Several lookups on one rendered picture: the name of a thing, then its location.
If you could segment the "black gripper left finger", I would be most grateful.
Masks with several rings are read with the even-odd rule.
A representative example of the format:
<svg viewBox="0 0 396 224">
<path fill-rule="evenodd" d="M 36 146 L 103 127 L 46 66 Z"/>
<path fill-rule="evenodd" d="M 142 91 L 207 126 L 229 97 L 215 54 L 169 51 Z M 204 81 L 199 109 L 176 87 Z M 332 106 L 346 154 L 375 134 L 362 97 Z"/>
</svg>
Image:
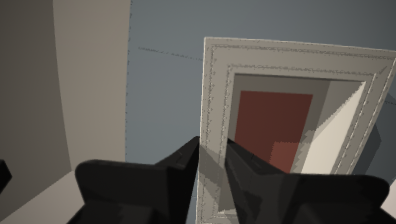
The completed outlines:
<svg viewBox="0 0 396 224">
<path fill-rule="evenodd" d="M 83 161 L 75 169 L 84 204 L 89 200 L 153 207 L 159 224 L 186 224 L 199 164 L 195 136 L 154 165 L 110 160 Z"/>
</svg>

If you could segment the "beige picture frame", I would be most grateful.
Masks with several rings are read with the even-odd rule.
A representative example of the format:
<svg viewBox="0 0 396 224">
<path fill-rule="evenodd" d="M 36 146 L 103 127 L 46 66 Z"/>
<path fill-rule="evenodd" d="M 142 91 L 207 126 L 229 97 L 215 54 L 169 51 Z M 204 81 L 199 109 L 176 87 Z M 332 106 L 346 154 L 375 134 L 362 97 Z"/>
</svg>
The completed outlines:
<svg viewBox="0 0 396 224">
<path fill-rule="evenodd" d="M 196 224 L 239 224 L 228 138 L 287 173 L 352 173 L 396 73 L 396 51 L 204 39 Z"/>
</svg>

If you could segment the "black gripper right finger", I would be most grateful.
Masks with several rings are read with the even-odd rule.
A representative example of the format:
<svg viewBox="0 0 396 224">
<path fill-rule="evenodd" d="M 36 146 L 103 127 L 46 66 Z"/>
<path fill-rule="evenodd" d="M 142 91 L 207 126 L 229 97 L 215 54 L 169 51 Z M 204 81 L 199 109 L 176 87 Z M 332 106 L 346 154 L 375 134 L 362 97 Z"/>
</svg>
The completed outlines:
<svg viewBox="0 0 396 224">
<path fill-rule="evenodd" d="M 305 203 L 384 203 L 390 186 L 368 175 L 285 173 L 228 138 L 225 168 L 239 224 L 293 224 Z"/>
</svg>

